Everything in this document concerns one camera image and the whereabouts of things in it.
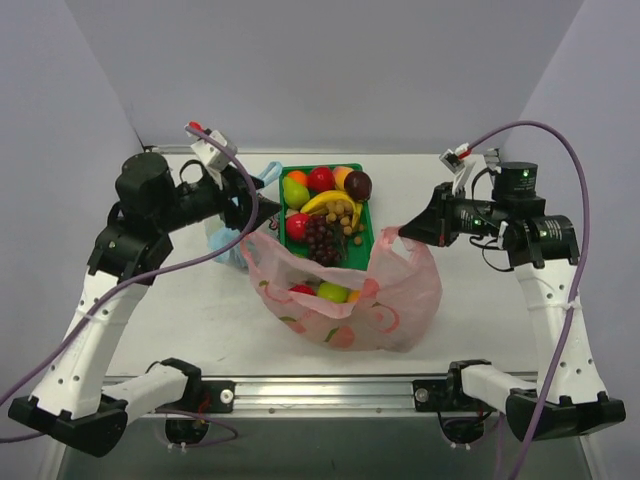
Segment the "green fake apple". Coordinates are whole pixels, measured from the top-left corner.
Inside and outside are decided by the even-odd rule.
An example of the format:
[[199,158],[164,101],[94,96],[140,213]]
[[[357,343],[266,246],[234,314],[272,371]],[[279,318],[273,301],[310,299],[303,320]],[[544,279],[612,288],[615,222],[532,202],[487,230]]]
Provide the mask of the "green fake apple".
[[345,303],[350,290],[331,282],[322,282],[317,289],[317,296],[333,303]]

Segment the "pink plastic bag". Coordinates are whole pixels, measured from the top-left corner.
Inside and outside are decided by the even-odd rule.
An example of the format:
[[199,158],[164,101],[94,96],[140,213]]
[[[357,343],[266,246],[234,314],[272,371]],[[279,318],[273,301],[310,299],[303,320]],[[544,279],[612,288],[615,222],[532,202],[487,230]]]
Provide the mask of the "pink plastic bag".
[[327,349],[408,352],[439,309],[442,285],[429,247],[402,239],[395,227],[379,232],[363,270],[323,267],[261,232],[240,250],[265,307]]

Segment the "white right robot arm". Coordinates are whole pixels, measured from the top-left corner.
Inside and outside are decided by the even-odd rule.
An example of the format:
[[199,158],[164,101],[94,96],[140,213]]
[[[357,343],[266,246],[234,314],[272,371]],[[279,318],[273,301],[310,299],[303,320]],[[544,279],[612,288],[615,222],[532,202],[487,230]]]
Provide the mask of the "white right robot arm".
[[399,234],[437,247],[461,234],[487,237],[506,253],[533,326],[538,378],[525,382],[485,360],[454,362],[443,385],[446,402],[456,409],[475,401],[492,407],[522,442],[582,436],[623,422],[624,403],[610,397],[597,371],[580,299],[571,291],[581,258],[574,227],[563,215],[546,214],[536,193],[537,165],[486,166],[489,200],[465,193],[465,183],[477,180],[472,162],[449,168],[452,181],[437,185],[426,209]]

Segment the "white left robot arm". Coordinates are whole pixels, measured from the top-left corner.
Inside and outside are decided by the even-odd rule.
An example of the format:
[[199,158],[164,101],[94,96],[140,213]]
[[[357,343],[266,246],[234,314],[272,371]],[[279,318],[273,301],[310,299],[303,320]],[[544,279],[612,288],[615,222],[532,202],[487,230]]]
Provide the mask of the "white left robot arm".
[[103,384],[134,310],[166,271],[171,233],[219,216],[230,229],[251,232],[278,213],[264,199],[264,181],[228,165],[214,179],[199,160],[198,181],[174,182],[166,159],[153,152],[127,159],[116,179],[117,202],[87,262],[76,313],[59,348],[39,366],[41,382],[14,398],[9,417],[58,442],[100,458],[138,418],[166,405],[187,415],[204,399],[200,368],[169,358],[141,376]]

